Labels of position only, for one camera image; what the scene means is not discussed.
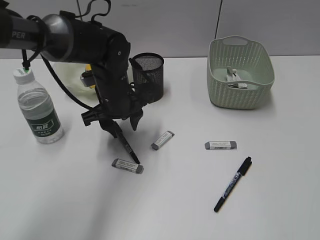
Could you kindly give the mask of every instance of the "bottle cap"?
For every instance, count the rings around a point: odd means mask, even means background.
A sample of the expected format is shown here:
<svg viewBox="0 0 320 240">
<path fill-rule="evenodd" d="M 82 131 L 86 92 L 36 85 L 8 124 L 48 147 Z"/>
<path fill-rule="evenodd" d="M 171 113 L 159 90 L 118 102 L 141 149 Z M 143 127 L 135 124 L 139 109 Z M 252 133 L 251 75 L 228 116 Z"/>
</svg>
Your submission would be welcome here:
<svg viewBox="0 0 320 240">
<path fill-rule="evenodd" d="M 28 84 L 35 80 L 35 76 L 31 68 L 29 68 L 29 70 L 25 70 L 23 67 L 18 68 L 13 72 L 13 76 L 16 83 L 19 85 Z"/>
</svg>

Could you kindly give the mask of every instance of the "gray wall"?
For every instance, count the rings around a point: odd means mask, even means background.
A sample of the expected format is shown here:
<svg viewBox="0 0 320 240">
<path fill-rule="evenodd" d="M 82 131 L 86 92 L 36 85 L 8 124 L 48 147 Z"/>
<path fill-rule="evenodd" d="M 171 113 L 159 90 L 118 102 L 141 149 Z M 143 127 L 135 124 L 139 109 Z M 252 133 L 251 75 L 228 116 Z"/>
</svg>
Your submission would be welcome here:
<svg viewBox="0 0 320 240">
<path fill-rule="evenodd" d="M 240 35 L 270 55 L 320 55 L 320 0 L 223 0 L 218 38 Z"/>
<path fill-rule="evenodd" d="M 89 0 L 79 1 L 85 12 Z M 111 1 L 109 16 L 97 20 L 124 33 L 131 55 L 207 56 L 220 0 Z M 92 6 L 93 13 L 107 9 L 102 0 Z M 43 17 L 61 9 L 78 12 L 76 0 L 11 0 L 10 9 L 23 17 Z M 271 55 L 320 55 L 319 9 L 319 0 L 223 0 L 218 38 L 241 35 L 261 42 Z M 21 58 L 21 53 L 0 49 L 0 58 Z"/>
<path fill-rule="evenodd" d="M 9 9 L 23 17 L 77 13 L 76 0 L 12 0 Z M 89 0 L 79 0 L 82 13 Z M 107 17 L 97 17 L 104 26 L 123 33 L 131 42 L 131 55 L 155 52 L 164 57 L 206 56 L 214 37 L 220 0 L 111 0 Z M 107 3 L 92 4 L 92 13 L 106 12 Z M 0 49 L 0 58 L 21 58 L 20 51 Z"/>
</svg>

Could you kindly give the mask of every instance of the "green basket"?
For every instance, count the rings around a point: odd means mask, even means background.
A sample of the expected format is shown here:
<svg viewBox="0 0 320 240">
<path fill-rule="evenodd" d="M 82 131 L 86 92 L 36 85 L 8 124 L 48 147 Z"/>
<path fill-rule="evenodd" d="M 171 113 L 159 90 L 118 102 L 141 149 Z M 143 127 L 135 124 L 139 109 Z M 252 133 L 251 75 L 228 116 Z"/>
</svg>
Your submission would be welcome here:
<svg viewBox="0 0 320 240">
<path fill-rule="evenodd" d="M 237 69 L 242 81 L 227 81 L 227 66 Z M 261 43 L 241 36 L 228 36 L 210 43 L 207 86 L 214 105 L 254 109 L 268 95 L 274 81 L 272 63 Z M 247 84 L 247 88 L 229 86 L 232 83 Z"/>
</svg>

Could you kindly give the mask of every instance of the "plastic bottle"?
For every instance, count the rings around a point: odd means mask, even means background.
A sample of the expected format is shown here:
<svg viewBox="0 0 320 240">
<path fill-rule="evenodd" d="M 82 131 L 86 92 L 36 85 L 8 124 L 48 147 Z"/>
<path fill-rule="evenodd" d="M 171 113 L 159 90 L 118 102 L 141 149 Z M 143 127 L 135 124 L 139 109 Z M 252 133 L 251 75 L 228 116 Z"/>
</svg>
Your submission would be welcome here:
<svg viewBox="0 0 320 240">
<path fill-rule="evenodd" d="M 36 140 L 51 144 L 64 135 L 54 104 L 46 89 L 35 80 L 31 69 L 13 72 L 18 84 L 18 104 Z"/>
</svg>

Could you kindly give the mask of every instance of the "bottle label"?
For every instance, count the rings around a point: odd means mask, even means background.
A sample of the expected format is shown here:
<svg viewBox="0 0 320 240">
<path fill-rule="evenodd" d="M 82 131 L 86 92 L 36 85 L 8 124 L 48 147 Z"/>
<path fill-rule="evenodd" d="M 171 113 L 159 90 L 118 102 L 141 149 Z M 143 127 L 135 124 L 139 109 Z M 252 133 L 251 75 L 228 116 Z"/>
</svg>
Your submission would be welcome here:
<svg viewBox="0 0 320 240">
<path fill-rule="evenodd" d="M 37 137 L 48 137 L 60 128 L 60 121 L 55 109 L 44 118 L 36 120 L 26 119 L 26 121 L 28 122 L 33 135 Z"/>
</svg>

